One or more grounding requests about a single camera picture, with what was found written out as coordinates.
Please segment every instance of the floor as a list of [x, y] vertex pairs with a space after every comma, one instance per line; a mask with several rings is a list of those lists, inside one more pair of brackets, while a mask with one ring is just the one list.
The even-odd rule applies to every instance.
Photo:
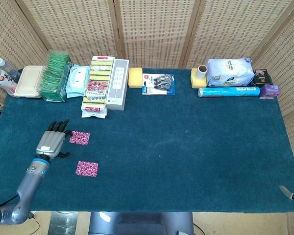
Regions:
[[[40, 223], [35, 235], [48, 234], [51, 212], [39, 211], [35, 218]], [[76, 235], [87, 235], [89, 227], [89, 212], [79, 212], [76, 224]], [[193, 213], [194, 223], [199, 225], [206, 235], [287, 235], [287, 214], [244, 214], [244, 213]], [[35, 220], [27, 220], [22, 225], [0, 226], [0, 235], [30, 235], [38, 228]], [[196, 235], [202, 235], [199, 229], [194, 228]]]

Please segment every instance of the black cable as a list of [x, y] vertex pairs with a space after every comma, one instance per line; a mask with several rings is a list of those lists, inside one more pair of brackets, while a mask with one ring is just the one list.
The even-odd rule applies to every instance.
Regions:
[[7, 200], [7, 201], [1, 203], [1, 204], [0, 204], [0, 207], [2, 207], [3, 205], [7, 204], [7, 203], [10, 202], [10, 201], [12, 201], [12, 200], [13, 200], [14, 198], [16, 198], [16, 197], [17, 197], [17, 195], [15, 195], [14, 197], [11, 197], [9, 200]]
[[206, 235], [205, 232], [203, 231], [203, 229], [200, 228], [200, 226], [198, 226], [197, 224], [193, 223], [201, 232], [202, 234]]
[[33, 233], [31, 233], [30, 235], [33, 235], [35, 232], [37, 232], [40, 228], [40, 223], [35, 219], [35, 217], [33, 217], [33, 219], [36, 221], [36, 223], [38, 224], [38, 229], [36, 229]]

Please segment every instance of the pink patterned square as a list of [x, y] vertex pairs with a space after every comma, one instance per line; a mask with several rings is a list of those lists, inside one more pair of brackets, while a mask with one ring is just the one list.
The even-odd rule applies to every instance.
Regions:
[[78, 161], [75, 174], [82, 176], [96, 177], [98, 172], [98, 163]]
[[73, 131], [73, 135], [70, 138], [70, 143], [78, 143], [88, 145], [90, 133]]

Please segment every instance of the yellow sponge block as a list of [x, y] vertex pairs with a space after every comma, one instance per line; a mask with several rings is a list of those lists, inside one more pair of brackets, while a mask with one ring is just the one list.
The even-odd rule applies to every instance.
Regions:
[[128, 86], [130, 88], [142, 88], [142, 86], [143, 86], [143, 68], [129, 68]]
[[196, 71], [197, 68], [192, 68], [191, 70], [191, 83], [192, 83], [192, 88], [201, 88], [201, 87], [206, 87], [207, 86], [207, 78], [204, 76], [203, 79], [197, 79], [196, 78]]

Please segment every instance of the bottle cap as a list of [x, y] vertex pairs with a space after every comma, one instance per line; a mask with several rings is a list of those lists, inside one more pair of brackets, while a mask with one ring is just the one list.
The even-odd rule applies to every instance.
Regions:
[[4, 66], [4, 65], [5, 65], [5, 61], [2, 58], [0, 58], [0, 66]]

